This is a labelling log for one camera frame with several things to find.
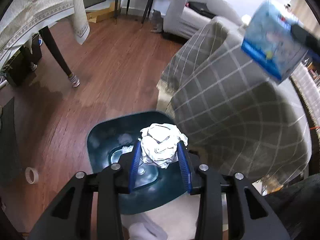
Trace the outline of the silver foil paper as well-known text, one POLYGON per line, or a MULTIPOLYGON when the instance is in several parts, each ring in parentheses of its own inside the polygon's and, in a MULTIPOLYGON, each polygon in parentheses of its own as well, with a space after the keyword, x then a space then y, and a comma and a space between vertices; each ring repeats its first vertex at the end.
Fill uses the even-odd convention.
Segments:
POLYGON ((178 161, 177 145, 183 141, 188 145, 188 138, 176 125, 153 123, 140 130, 141 160, 147 165, 166 169, 178 161))

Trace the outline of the blue tissue pack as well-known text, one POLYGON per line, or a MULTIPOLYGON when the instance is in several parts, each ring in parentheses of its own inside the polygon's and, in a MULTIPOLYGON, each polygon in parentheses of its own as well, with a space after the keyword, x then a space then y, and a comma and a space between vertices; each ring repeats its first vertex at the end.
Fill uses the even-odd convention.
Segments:
POLYGON ((264 1, 245 30, 241 49, 276 83, 287 79, 306 56, 308 48, 296 41, 291 27, 300 20, 286 9, 264 1))

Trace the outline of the dark teal trash bin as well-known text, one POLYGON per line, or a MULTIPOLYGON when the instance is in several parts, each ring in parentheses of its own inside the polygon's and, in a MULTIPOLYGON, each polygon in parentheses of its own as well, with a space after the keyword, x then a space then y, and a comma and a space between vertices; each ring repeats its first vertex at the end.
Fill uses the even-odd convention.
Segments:
POLYGON ((149 111, 97 124, 87 137, 88 156, 96 179, 98 214, 133 215, 160 207, 188 192, 198 194, 202 181, 196 173, 199 158, 177 145, 179 161, 162 169, 142 161, 141 129, 151 124, 173 124, 167 115, 149 111))

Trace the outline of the beige fringed desk cloth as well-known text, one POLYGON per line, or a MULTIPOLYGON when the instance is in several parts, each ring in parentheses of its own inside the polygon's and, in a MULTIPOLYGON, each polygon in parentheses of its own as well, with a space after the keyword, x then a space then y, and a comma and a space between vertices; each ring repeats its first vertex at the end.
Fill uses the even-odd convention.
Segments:
POLYGON ((319 133, 319 88, 302 63, 297 66, 290 78, 302 96, 313 120, 314 125, 311 129, 319 133))

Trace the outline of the grey checked tablecloth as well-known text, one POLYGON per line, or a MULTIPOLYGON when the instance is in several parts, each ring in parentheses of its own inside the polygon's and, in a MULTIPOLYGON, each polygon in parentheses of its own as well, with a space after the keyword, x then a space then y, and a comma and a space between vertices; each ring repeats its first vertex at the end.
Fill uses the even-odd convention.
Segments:
POLYGON ((285 184, 311 158, 306 113, 290 80, 275 83, 242 51, 243 34, 223 17, 198 30, 161 74, 157 107, 217 171, 285 184))

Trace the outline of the black handbag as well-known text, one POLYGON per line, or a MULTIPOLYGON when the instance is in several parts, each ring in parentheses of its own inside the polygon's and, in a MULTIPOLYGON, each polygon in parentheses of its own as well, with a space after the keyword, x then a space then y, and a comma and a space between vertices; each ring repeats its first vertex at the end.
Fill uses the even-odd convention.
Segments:
POLYGON ((202 16, 205 16, 207 18, 214 18, 216 15, 214 13, 212 13, 206 3, 200 3, 200 2, 188 2, 188 7, 197 12, 198 14, 202 15, 202 16))

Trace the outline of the white tape roll on floor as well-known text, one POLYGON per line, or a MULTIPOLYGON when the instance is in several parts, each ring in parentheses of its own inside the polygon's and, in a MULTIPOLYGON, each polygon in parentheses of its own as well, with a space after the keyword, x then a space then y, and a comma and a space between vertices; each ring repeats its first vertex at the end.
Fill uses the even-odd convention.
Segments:
POLYGON ((32 167, 27 167, 25 169, 25 179, 30 185, 37 184, 39 182, 39 174, 37 169, 32 167))

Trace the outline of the grey cat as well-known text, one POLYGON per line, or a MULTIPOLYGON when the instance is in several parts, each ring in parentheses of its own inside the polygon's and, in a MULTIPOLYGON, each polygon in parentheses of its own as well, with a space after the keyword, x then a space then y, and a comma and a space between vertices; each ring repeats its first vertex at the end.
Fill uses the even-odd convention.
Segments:
POLYGON ((151 23, 153 28, 151 29, 152 33, 162 33, 163 32, 163 18, 161 12, 154 10, 151 18, 151 23))

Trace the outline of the dark floor mat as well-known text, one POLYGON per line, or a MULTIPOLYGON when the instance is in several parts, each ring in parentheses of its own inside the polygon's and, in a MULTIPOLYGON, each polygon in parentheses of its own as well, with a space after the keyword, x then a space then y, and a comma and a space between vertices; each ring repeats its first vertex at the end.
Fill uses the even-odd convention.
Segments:
POLYGON ((15 132, 14 98, 2 107, 0 158, 1 186, 7 186, 22 170, 15 132))

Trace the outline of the flat cardboard box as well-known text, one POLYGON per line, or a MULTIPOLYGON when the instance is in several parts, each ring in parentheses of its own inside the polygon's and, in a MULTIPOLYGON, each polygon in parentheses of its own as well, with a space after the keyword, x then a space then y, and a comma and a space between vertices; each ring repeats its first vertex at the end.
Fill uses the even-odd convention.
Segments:
POLYGON ((86 14, 88 22, 98 23, 114 17, 115 3, 112 2, 108 8, 86 14))

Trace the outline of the dark wooden table leg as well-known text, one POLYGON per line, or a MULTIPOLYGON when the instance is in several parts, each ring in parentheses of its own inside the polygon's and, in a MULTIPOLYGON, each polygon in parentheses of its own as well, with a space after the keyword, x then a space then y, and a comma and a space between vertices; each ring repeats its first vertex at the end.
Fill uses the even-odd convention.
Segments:
POLYGON ((64 73, 67 75, 72 86, 74 88, 78 87, 80 85, 80 80, 68 67, 68 65, 67 65, 65 59, 63 58, 63 55, 61 54, 49 28, 44 27, 39 30, 39 33, 43 39, 43 42, 45 43, 48 50, 52 54, 53 58, 59 64, 60 68, 64 71, 64 73))

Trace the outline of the beige patterned tablecloth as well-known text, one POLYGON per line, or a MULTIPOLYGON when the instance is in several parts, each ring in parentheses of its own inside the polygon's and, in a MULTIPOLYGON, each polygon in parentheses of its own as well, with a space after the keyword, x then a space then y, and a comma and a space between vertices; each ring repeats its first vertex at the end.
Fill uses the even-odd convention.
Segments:
POLYGON ((90 32, 83 0, 13 0, 1 19, 1 66, 40 29, 63 18, 83 44, 90 32))

